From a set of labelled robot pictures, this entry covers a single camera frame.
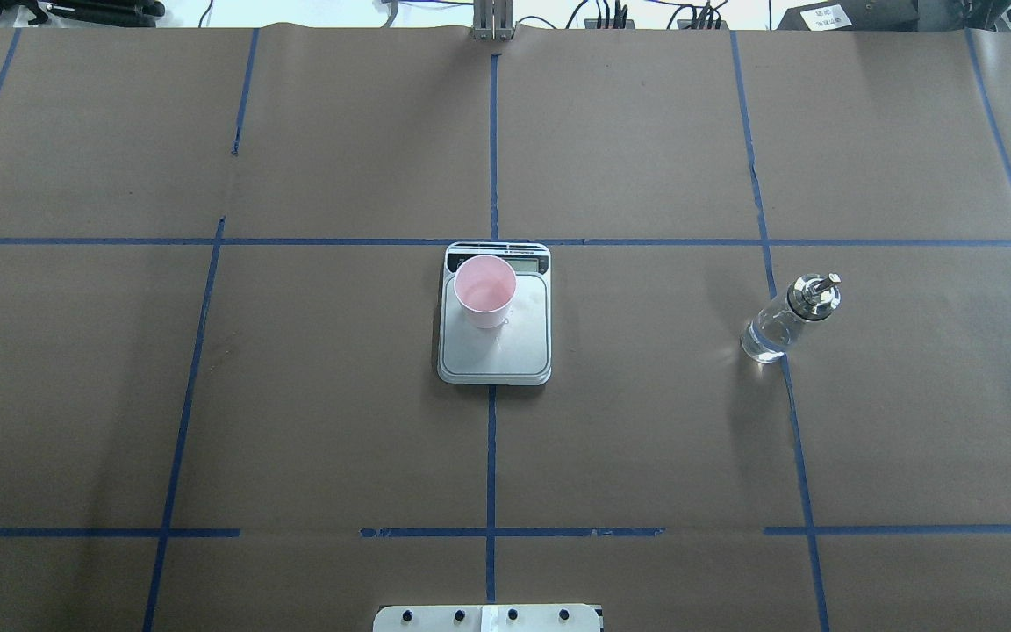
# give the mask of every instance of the silver lid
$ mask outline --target silver lid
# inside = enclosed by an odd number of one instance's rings
[[[790,307],[807,321],[823,321],[841,303],[841,290],[837,287],[841,277],[829,275],[803,275],[791,285],[787,299]]]

